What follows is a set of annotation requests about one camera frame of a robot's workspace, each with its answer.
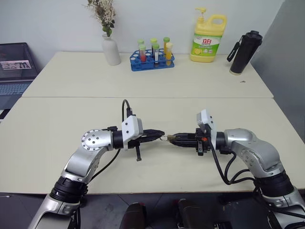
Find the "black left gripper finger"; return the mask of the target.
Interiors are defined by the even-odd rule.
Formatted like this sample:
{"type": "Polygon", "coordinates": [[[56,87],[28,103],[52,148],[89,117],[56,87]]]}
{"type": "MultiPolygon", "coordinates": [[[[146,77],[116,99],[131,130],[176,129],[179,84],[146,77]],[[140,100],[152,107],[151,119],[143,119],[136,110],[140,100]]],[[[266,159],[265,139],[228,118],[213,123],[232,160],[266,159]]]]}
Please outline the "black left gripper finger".
{"type": "Polygon", "coordinates": [[[152,141],[160,139],[162,136],[163,135],[142,135],[141,142],[142,143],[152,142],[152,141]]]}
{"type": "Polygon", "coordinates": [[[161,137],[163,135],[165,135],[165,132],[161,130],[145,129],[143,131],[143,136],[147,136],[147,137],[161,137]]]}

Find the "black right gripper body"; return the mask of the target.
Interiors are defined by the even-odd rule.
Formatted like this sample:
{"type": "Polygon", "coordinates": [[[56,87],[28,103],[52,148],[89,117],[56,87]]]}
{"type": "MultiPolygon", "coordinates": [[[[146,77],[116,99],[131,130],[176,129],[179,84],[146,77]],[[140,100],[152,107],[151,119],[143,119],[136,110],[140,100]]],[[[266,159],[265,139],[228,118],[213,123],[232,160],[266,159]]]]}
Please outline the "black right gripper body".
{"type": "Polygon", "coordinates": [[[195,140],[197,141],[198,146],[196,147],[196,152],[199,156],[203,156],[204,153],[207,153],[211,150],[209,140],[211,138],[211,128],[207,127],[204,130],[196,128],[195,140]]]}

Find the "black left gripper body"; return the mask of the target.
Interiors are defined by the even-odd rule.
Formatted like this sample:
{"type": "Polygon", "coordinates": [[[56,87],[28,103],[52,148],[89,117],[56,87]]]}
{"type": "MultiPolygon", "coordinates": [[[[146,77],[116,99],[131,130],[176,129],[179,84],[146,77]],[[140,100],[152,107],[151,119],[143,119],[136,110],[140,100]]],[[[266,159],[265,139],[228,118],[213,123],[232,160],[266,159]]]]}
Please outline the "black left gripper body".
{"type": "Polygon", "coordinates": [[[147,134],[143,134],[142,136],[138,137],[137,139],[130,140],[128,142],[128,148],[135,148],[136,150],[136,161],[139,162],[142,160],[141,158],[141,152],[140,152],[140,145],[141,143],[144,143],[146,141],[147,134]]]}

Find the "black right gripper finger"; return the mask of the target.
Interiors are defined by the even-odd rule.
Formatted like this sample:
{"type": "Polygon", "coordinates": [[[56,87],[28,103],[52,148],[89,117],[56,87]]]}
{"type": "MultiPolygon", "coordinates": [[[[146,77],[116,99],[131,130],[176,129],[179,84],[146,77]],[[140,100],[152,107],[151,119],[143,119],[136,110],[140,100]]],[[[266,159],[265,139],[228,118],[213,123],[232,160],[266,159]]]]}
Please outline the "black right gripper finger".
{"type": "Polygon", "coordinates": [[[197,148],[197,141],[194,140],[170,140],[169,142],[179,147],[197,148]]]}
{"type": "Polygon", "coordinates": [[[176,133],[173,135],[175,140],[195,140],[195,133],[176,133]]]}

